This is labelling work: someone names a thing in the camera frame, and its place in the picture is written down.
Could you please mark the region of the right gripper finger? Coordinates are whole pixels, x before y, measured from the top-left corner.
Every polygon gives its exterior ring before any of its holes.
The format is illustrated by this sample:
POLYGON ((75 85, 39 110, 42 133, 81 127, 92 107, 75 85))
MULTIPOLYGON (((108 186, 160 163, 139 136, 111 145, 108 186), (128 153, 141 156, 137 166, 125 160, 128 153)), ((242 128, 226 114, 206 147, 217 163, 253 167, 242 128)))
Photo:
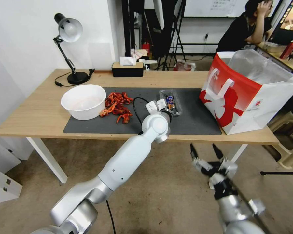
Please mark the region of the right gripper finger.
POLYGON ((192 158, 192 164, 198 171, 202 172, 203 174, 208 174, 211 172, 212 165, 204 159, 198 157, 197 151, 192 143, 190 144, 190 155, 192 158))
POLYGON ((224 157, 222 151, 214 143, 212 147, 218 158, 218 162, 216 163, 217 171, 224 176, 234 176, 238 169, 237 164, 224 157))

